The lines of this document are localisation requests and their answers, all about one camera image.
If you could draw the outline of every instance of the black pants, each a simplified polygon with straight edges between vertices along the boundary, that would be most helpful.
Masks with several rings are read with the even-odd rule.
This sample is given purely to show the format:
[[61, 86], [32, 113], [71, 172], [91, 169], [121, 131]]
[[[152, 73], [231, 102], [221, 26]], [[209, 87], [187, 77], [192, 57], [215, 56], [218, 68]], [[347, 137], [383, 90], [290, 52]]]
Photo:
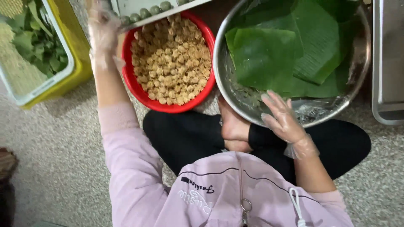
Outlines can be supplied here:
[[[143, 129], [153, 147], [171, 170], [180, 170], [198, 159], [222, 152], [220, 115], [209, 116], [189, 111], [179, 114], [150, 111]], [[320, 159], [334, 180], [359, 164], [370, 152], [370, 138], [358, 126], [329, 120], [307, 128], [320, 151]], [[286, 143], [271, 130], [251, 124], [248, 141], [250, 153], [262, 159], [292, 184], [296, 185], [293, 159], [283, 155]]]

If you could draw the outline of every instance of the yellow container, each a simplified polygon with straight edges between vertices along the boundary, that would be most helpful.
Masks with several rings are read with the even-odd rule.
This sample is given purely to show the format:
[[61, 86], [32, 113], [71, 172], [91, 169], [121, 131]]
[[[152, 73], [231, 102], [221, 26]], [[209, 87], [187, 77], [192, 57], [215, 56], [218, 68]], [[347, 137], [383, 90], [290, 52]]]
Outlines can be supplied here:
[[[62, 33], [63, 37], [59, 38], [61, 40], [64, 39], [67, 43], [69, 51], [73, 57], [74, 68], [70, 74], [60, 80], [49, 80], [48, 83], [47, 80], [44, 80], [43, 82], [41, 81], [40, 87], [43, 87], [44, 89], [36, 89], [36, 92], [29, 91], [31, 92], [31, 99], [23, 105], [20, 105], [23, 109], [29, 109], [35, 104], [47, 99], [60, 97], [92, 77], [91, 62], [88, 55], [90, 45], [88, 44], [69, 1], [43, 0], [43, 3], [48, 14], [50, 15], [50, 9], [53, 18], [56, 20], [57, 25], [54, 24], [54, 27], [57, 26]], [[1, 0], [1, 14], [13, 17], [15, 14], [20, 13], [21, 10], [21, 0]]]

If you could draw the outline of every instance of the stainless steel bowl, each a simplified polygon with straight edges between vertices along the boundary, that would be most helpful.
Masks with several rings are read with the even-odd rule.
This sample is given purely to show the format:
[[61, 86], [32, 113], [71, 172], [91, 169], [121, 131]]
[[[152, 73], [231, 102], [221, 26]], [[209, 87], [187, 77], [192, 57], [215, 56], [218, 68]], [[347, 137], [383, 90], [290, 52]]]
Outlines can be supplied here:
[[[213, 53], [213, 69], [220, 92], [230, 106], [251, 123], [265, 126], [261, 120], [261, 113], [270, 113], [268, 107], [263, 103], [254, 106], [252, 101], [245, 98], [244, 94], [238, 91], [231, 82], [235, 70], [227, 48], [225, 33], [231, 19], [241, 10], [246, 1], [248, 0], [241, 0], [236, 4], [219, 28]], [[320, 124], [336, 116], [352, 102], [364, 82], [371, 63], [372, 34], [370, 17], [363, 2], [361, 2], [357, 14], [360, 16], [363, 26], [353, 43], [354, 51], [351, 57], [347, 92], [335, 98], [294, 99], [292, 101], [293, 109], [305, 128]]]

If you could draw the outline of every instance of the plastic glove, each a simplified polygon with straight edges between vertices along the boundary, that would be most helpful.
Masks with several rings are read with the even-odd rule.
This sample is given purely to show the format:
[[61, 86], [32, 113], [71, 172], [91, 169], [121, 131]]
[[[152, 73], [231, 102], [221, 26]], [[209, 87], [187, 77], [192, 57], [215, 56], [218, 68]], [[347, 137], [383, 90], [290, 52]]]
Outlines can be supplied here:
[[274, 115], [263, 113], [261, 114], [262, 121], [279, 138], [288, 143], [284, 153], [286, 156], [303, 159], [320, 154], [310, 135], [299, 124], [292, 109], [291, 99], [285, 103], [273, 91], [268, 91], [268, 95], [263, 94], [261, 98]]
[[88, 31], [93, 71], [96, 65], [106, 68], [109, 64], [106, 57], [114, 56], [116, 53], [121, 21], [109, 10], [105, 0], [93, 0], [88, 17]]

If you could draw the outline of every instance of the floor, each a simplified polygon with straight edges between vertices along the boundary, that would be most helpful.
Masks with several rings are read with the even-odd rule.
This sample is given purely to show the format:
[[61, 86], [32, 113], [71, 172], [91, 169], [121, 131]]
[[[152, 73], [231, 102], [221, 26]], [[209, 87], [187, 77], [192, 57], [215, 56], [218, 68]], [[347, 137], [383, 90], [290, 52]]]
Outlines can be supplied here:
[[[85, 26], [83, 0], [70, 0]], [[207, 8], [218, 14], [221, 1]], [[201, 15], [212, 30], [218, 23]], [[16, 188], [16, 227], [44, 220], [68, 227], [112, 226], [108, 194], [109, 172], [104, 163], [97, 119], [94, 81], [63, 98], [22, 111], [0, 96], [0, 145], [20, 159], [13, 177]], [[371, 137], [372, 151], [357, 167], [336, 180], [355, 226], [401, 227], [404, 224], [404, 126], [384, 126], [372, 117], [368, 92], [358, 97], [339, 118], [362, 127]], [[131, 97], [139, 119], [147, 109]], [[215, 100], [200, 107], [217, 113]], [[163, 180], [173, 175], [165, 168]]]

